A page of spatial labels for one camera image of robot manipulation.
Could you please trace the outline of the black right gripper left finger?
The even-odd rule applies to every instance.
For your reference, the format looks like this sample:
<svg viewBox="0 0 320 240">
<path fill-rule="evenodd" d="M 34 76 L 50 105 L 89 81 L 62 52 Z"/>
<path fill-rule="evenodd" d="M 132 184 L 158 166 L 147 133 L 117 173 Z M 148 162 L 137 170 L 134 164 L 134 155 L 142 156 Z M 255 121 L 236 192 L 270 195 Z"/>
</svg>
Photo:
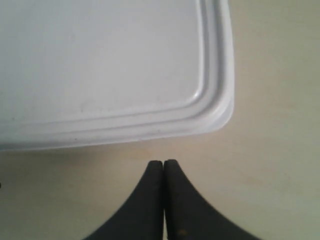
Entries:
<svg viewBox="0 0 320 240">
<path fill-rule="evenodd" d="M 163 163 L 150 161 L 124 204 L 87 240 L 161 240 L 164 229 Z"/>
</svg>

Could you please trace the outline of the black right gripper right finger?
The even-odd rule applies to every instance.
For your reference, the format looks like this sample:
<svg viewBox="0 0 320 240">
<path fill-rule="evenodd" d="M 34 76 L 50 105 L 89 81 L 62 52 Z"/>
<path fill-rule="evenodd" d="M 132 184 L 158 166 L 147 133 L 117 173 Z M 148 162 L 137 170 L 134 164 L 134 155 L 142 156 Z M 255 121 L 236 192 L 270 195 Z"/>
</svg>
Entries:
<svg viewBox="0 0 320 240">
<path fill-rule="evenodd" d="M 175 159 L 164 162 L 165 221 L 169 240 L 256 240 L 211 206 Z"/>
</svg>

